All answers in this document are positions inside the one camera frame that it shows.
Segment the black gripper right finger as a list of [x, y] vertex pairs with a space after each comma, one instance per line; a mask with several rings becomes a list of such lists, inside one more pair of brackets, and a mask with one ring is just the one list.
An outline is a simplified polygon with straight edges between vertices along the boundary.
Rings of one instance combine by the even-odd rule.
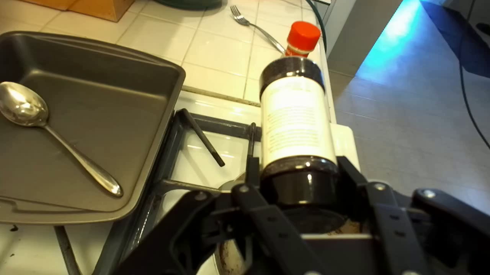
[[340, 171], [340, 194], [343, 197], [353, 197], [355, 194], [359, 194], [361, 189], [367, 184], [367, 178], [346, 155], [338, 155], [336, 163]]

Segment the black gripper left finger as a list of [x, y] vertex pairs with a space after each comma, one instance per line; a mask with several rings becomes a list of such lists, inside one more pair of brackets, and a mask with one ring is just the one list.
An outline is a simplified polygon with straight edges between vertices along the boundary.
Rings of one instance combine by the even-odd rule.
[[257, 126], [251, 123], [248, 126], [248, 151], [246, 151], [246, 169], [245, 169], [245, 183], [251, 187], [258, 186], [258, 155], [255, 154], [255, 134]]

